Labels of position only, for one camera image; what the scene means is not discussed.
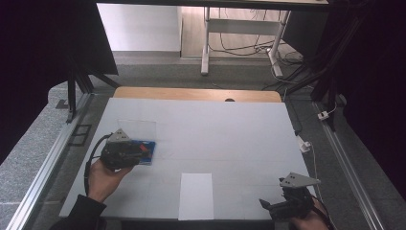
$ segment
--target white table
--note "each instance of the white table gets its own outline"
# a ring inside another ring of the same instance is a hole
[[[105,203],[104,217],[178,219],[182,173],[211,173],[214,219],[270,219],[259,198],[284,201],[279,178],[308,175],[284,103],[109,100],[85,161],[118,120],[156,122],[152,166],[137,166]],[[84,195],[82,164],[62,207]]]

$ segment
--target white paper sheet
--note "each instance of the white paper sheet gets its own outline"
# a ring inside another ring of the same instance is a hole
[[[182,173],[178,219],[214,219],[211,173]]]

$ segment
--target dark panel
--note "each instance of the dark panel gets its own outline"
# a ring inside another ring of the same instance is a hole
[[[292,11],[282,39],[305,58],[313,57],[325,29],[327,12]]]
[[[406,198],[406,14],[400,1],[376,1],[339,65],[345,116]]]
[[[117,74],[96,3],[1,1],[0,163],[68,79],[72,60]]]

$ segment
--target aluminum rail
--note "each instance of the aluminum rail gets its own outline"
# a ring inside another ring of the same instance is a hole
[[[316,103],[313,103],[313,107],[317,113],[322,112]],[[340,163],[341,169],[343,170],[344,175],[350,184],[352,192],[355,198],[358,200],[359,207],[361,208],[368,225],[372,230],[384,230],[385,227],[383,222],[376,212],[370,196],[362,185],[354,166],[351,164],[350,159],[340,142],[340,139],[338,138],[337,134],[331,130],[326,122],[322,121],[322,126],[334,150],[338,162]]]
[[[57,136],[54,145],[51,147],[50,152],[44,160],[41,168],[38,171],[33,183],[22,199],[20,205],[15,211],[14,216],[12,217],[6,230],[20,230],[23,229],[26,225],[36,202],[38,201],[39,196],[42,193],[48,179],[51,177],[51,174],[54,170],[59,156],[62,154],[65,149],[69,138],[71,137],[76,125],[78,124],[81,117],[84,115],[84,110],[87,106],[87,102],[90,99],[89,94],[83,94],[78,103],[78,113],[75,116],[75,119],[70,124],[65,124],[62,127],[61,132]]]

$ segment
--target cable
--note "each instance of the cable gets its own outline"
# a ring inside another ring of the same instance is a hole
[[[314,176],[315,176],[315,179],[318,179],[318,175],[317,175],[317,165],[316,165],[316,153],[315,153],[315,151],[314,151],[313,143],[311,143],[311,142],[309,142],[309,143],[310,143],[311,149],[312,149],[312,151],[313,151]],[[338,229],[338,228],[335,226],[334,221],[332,220],[330,214],[328,213],[328,210],[327,210],[326,205],[324,204],[325,202],[323,201],[322,193],[320,192],[319,184],[316,184],[316,187],[317,187],[317,191],[318,191],[318,193],[319,193],[320,199],[317,198],[316,196],[314,196],[314,197],[323,205],[323,208],[326,210],[326,213],[327,213],[327,218],[329,219],[329,221],[331,222],[331,224],[334,226],[334,229]]]
[[[273,63],[272,66],[271,66],[271,73],[272,73],[272,76],[273,76],[276,80],[278,80],[278,81],[280,81],[280,82],[285,82],[285,83],[297,83],[297,82],[295,82],[295,81],[289,81],[289,80],[282,80],[282,79],[279,79],[279,78],[275,75],[275,73],[274,73],[274,68],[273,68],[276,63],[278,63],[278,60],[277,60],[275,63]]]
[[[104,135],[98,143],[93,147],[92,153],[89,156],[89,160],[86,162],[85,168],[84,168],[84,174],[83,174],[83,179],[84,179],[84,191],[86,192],[86,195],[89,195],[89,174],[90,174],[90,166],[92,165],[92,160],[97,157],[93,157],[95,155],[96,150],[98,149],[99,145],[102,143],[103,140],[108,139],[113,133]]]
[[[286,97],[286,91],[287,91],[287,88],[284,89],[284,94],[283,94],[283,100],[282,100],[282,102],[284,102],[284,98]]]
[[[228,18],[227,9],[225,9],[225,14],[226,14],[226,17]],[[218,18],[221,18],[221,8],[218,8]],[[256,43],[254,45],[244,46],[244,47],[237,47],[237,48],[226,48],[224,46],[224,43],[223,43],[222,33],[220,33],[220,43],[221,43],[221,47],[224,50],[223,51],[215,50],[212,47],[210,47],[210,45],[209,45],[209,47],[214,52],[222,52],[222,53],[226,53],[226,54],[229,54],[229,55],[235,55],[235,56],[252,56],[252,55],[255,55],[255,54],[259,53],[260,50],[262,50],[262,49],[269,48],[268,46],[267,47],[256,47],[256,46],[258,46],[258,40],[259,40],[259,36],[257,37],[257,41],[256,41]],[[265,44],[268,44],[268,43],[271,43],[271,42],[274,42],[274,40],[263,42],[259,46],[262,46],[262,45],[265,45]],[[241,54],[236,54],[236,53],[230,52],[230,51],[243,50],[243,49],[248,49],[248,48],[254,48],[256,50],[255,53],[241,55]]]
[[[334,112],[336,108],[337,108],[337,103],[335,103],[334,108],[331,111],[329,111],[327,114],[330,114],[330,113]]]

